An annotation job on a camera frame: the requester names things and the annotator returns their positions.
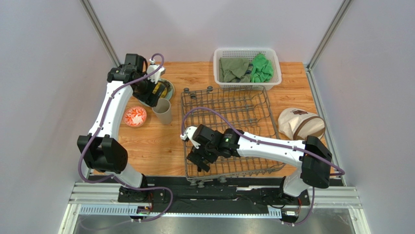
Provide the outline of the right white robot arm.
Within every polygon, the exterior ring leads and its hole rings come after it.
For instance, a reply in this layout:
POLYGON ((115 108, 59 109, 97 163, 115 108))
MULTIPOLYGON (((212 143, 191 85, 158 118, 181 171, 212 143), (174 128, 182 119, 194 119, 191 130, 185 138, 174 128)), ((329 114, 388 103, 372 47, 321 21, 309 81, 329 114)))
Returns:
POLYGON ((235 128, 221 133, 200 124, 184 129, 180 138, 192 143, 188 159, 204 171, 210 170, 204 163, 206 160, 213 163, 220 156, 258 157, 296 167, 280 185, 284 195, 298 197, 309 187, 326 189, 330 184, 332 154, 315 136, 305 140, 280 140, 235 128))

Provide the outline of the yellow patterned plate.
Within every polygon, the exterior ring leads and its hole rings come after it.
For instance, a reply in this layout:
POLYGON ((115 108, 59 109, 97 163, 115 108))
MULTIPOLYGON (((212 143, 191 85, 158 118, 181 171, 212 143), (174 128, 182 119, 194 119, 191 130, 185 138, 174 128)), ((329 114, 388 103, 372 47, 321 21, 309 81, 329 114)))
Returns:
POLYGON ((165 81, 158 81, 152 93, 154 95, 159 95, 160 98, 165 98, 168 91, 169 85, 165 81))

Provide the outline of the beige plastic cup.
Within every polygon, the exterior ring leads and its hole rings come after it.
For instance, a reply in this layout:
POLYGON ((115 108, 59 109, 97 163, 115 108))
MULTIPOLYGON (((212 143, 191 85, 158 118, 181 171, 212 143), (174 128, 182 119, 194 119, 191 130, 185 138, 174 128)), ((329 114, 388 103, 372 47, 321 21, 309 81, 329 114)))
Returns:
POLYGON ((168 125, 172 122, 171 103, 169 100, 160 98, 157 105, 152 107, 152 111, 162 124, 168 125))

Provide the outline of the red patterned white bowl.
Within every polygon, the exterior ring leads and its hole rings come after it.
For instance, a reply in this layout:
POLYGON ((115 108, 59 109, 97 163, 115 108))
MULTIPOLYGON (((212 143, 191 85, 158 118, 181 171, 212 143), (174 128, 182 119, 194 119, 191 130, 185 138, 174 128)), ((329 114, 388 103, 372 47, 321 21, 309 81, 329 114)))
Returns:
POLYGON ((124 123, 133 128, 141 127, 146 120, 147 111, 140 106, 129 108, 123 116, 124 123))

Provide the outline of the pale green flower plate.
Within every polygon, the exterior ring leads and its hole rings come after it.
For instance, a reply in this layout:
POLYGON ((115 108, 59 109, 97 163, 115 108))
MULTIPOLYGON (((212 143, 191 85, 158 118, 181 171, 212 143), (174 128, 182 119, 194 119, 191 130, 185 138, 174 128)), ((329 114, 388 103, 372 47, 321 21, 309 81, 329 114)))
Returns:
POLYGON ((163 79, 163 78, 161 78, 159 81, 165 81, 169 85, 169 91, 165 98, 170 99, 173 94, 173 84, 170 81, 163 79))

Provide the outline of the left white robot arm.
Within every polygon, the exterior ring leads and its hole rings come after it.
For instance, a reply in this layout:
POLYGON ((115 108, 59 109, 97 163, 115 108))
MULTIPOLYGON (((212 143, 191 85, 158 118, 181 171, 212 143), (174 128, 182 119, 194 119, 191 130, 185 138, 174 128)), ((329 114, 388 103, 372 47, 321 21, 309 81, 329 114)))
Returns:
POLYGON ((165 73, 164 61, 160 53, 149 60, 126 54, 125 63, 108 72, 106 94, 97 119, 88 134, 77 140, 81 152, 78 173, 84 182, 95 184, 111 178, 130 190, 150 191, 146 177, 128 163, 128 152, 118 142, 118 136, 132 96, 148 106, 157 105, 162 88, 156 85, 165 73))

